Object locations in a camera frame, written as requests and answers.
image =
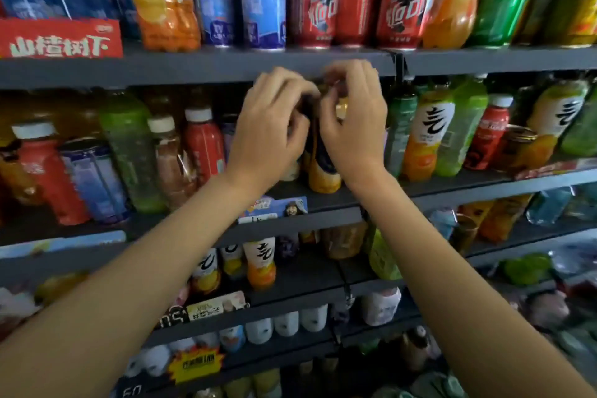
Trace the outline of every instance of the person's left hand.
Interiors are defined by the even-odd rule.
[[[319,97],[314,83],[277,67],[262,73],[247,92],[225,174],[255,198],[303,153],[309,120],[296,109],[303,93]]]

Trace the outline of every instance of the white bottle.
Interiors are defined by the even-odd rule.
[[[299,312],[291,311],[273,319],[273,327],[282,336],[293,336],[299,331]]]
[[[130,359],[128,359],[127,369],[124,371],[124,375],[127,378],[134,378],[143,369],[143,365],[139,360],[140,355],[141,354],[139,353],[138,355],[132,356]]]
[[[328,319],[328,304],[317,308],[308,308],[300,311],[300,324],[309,332],[319,332],[325,327]]]
[[[171,353],[166,345],[159,345],[150,349],[144,349],[139,356],[145,371],[150,376],[157,378],[168,370]]]
[[[371,293],[362,299],[363,319],[369,326],[381,326],[392,321],[402,294],[399,288]]]
[[[220,337],[217,332],[208,332],[194,337],[199,348],[216,349],[220,347]]]
[[[192,338],[183,338],[182,340],[176,340],[173,342],[168,343],[168,348],[173,353],[180,353],[180,352],[189,352],[193,349],[196,345],[195,340]]]
[[[265,318],[245,324],[247,340],[253,344],[260,345],[272,338],[272,319]]]

